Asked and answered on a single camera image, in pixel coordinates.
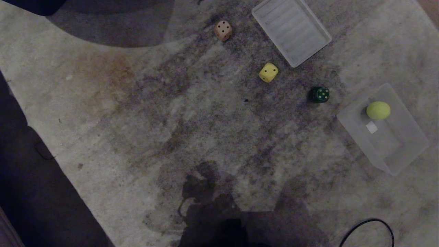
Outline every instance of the transparent bin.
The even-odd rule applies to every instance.
[[[366,108],[374,101],[389,104],[388,118],[372,120],[367,116]],[[428,139],[389,84],[365,93],[337,118],[372,165],[394,176],[429,146]]]

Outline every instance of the dark floor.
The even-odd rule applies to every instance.
[[[113,246],[0,73],[0,207],[27,247]]]

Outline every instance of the yellow ball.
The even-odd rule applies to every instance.
[[[382,120],[390,115],[390,106],[386,102],[375,101],[367,106],[366,113],[373,120]]]

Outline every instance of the die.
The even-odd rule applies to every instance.
[[[222,42],[228,40],[232,35],[232,32],[232,26],[227,21],[220,21],[215,26],[215,34]]]
[[[262,68],[261,72],[259,72],[259,77],[263,81],[269,83],[276,77],[277,73],[279,73],[279,70],[277,69],[277,67],[274,66],[274,64],[272,64],[272,63],[267,63]]]
[[[325,103],[329,100],[329,89],[326,87],[313,87],[309,91],[309,100],[315,103]]]

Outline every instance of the yellow die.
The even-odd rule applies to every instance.
[[[271,82],[277,75],[279,70],[272,63],[265,64],[264,68],[259,72],[259,77],[265,82]]]

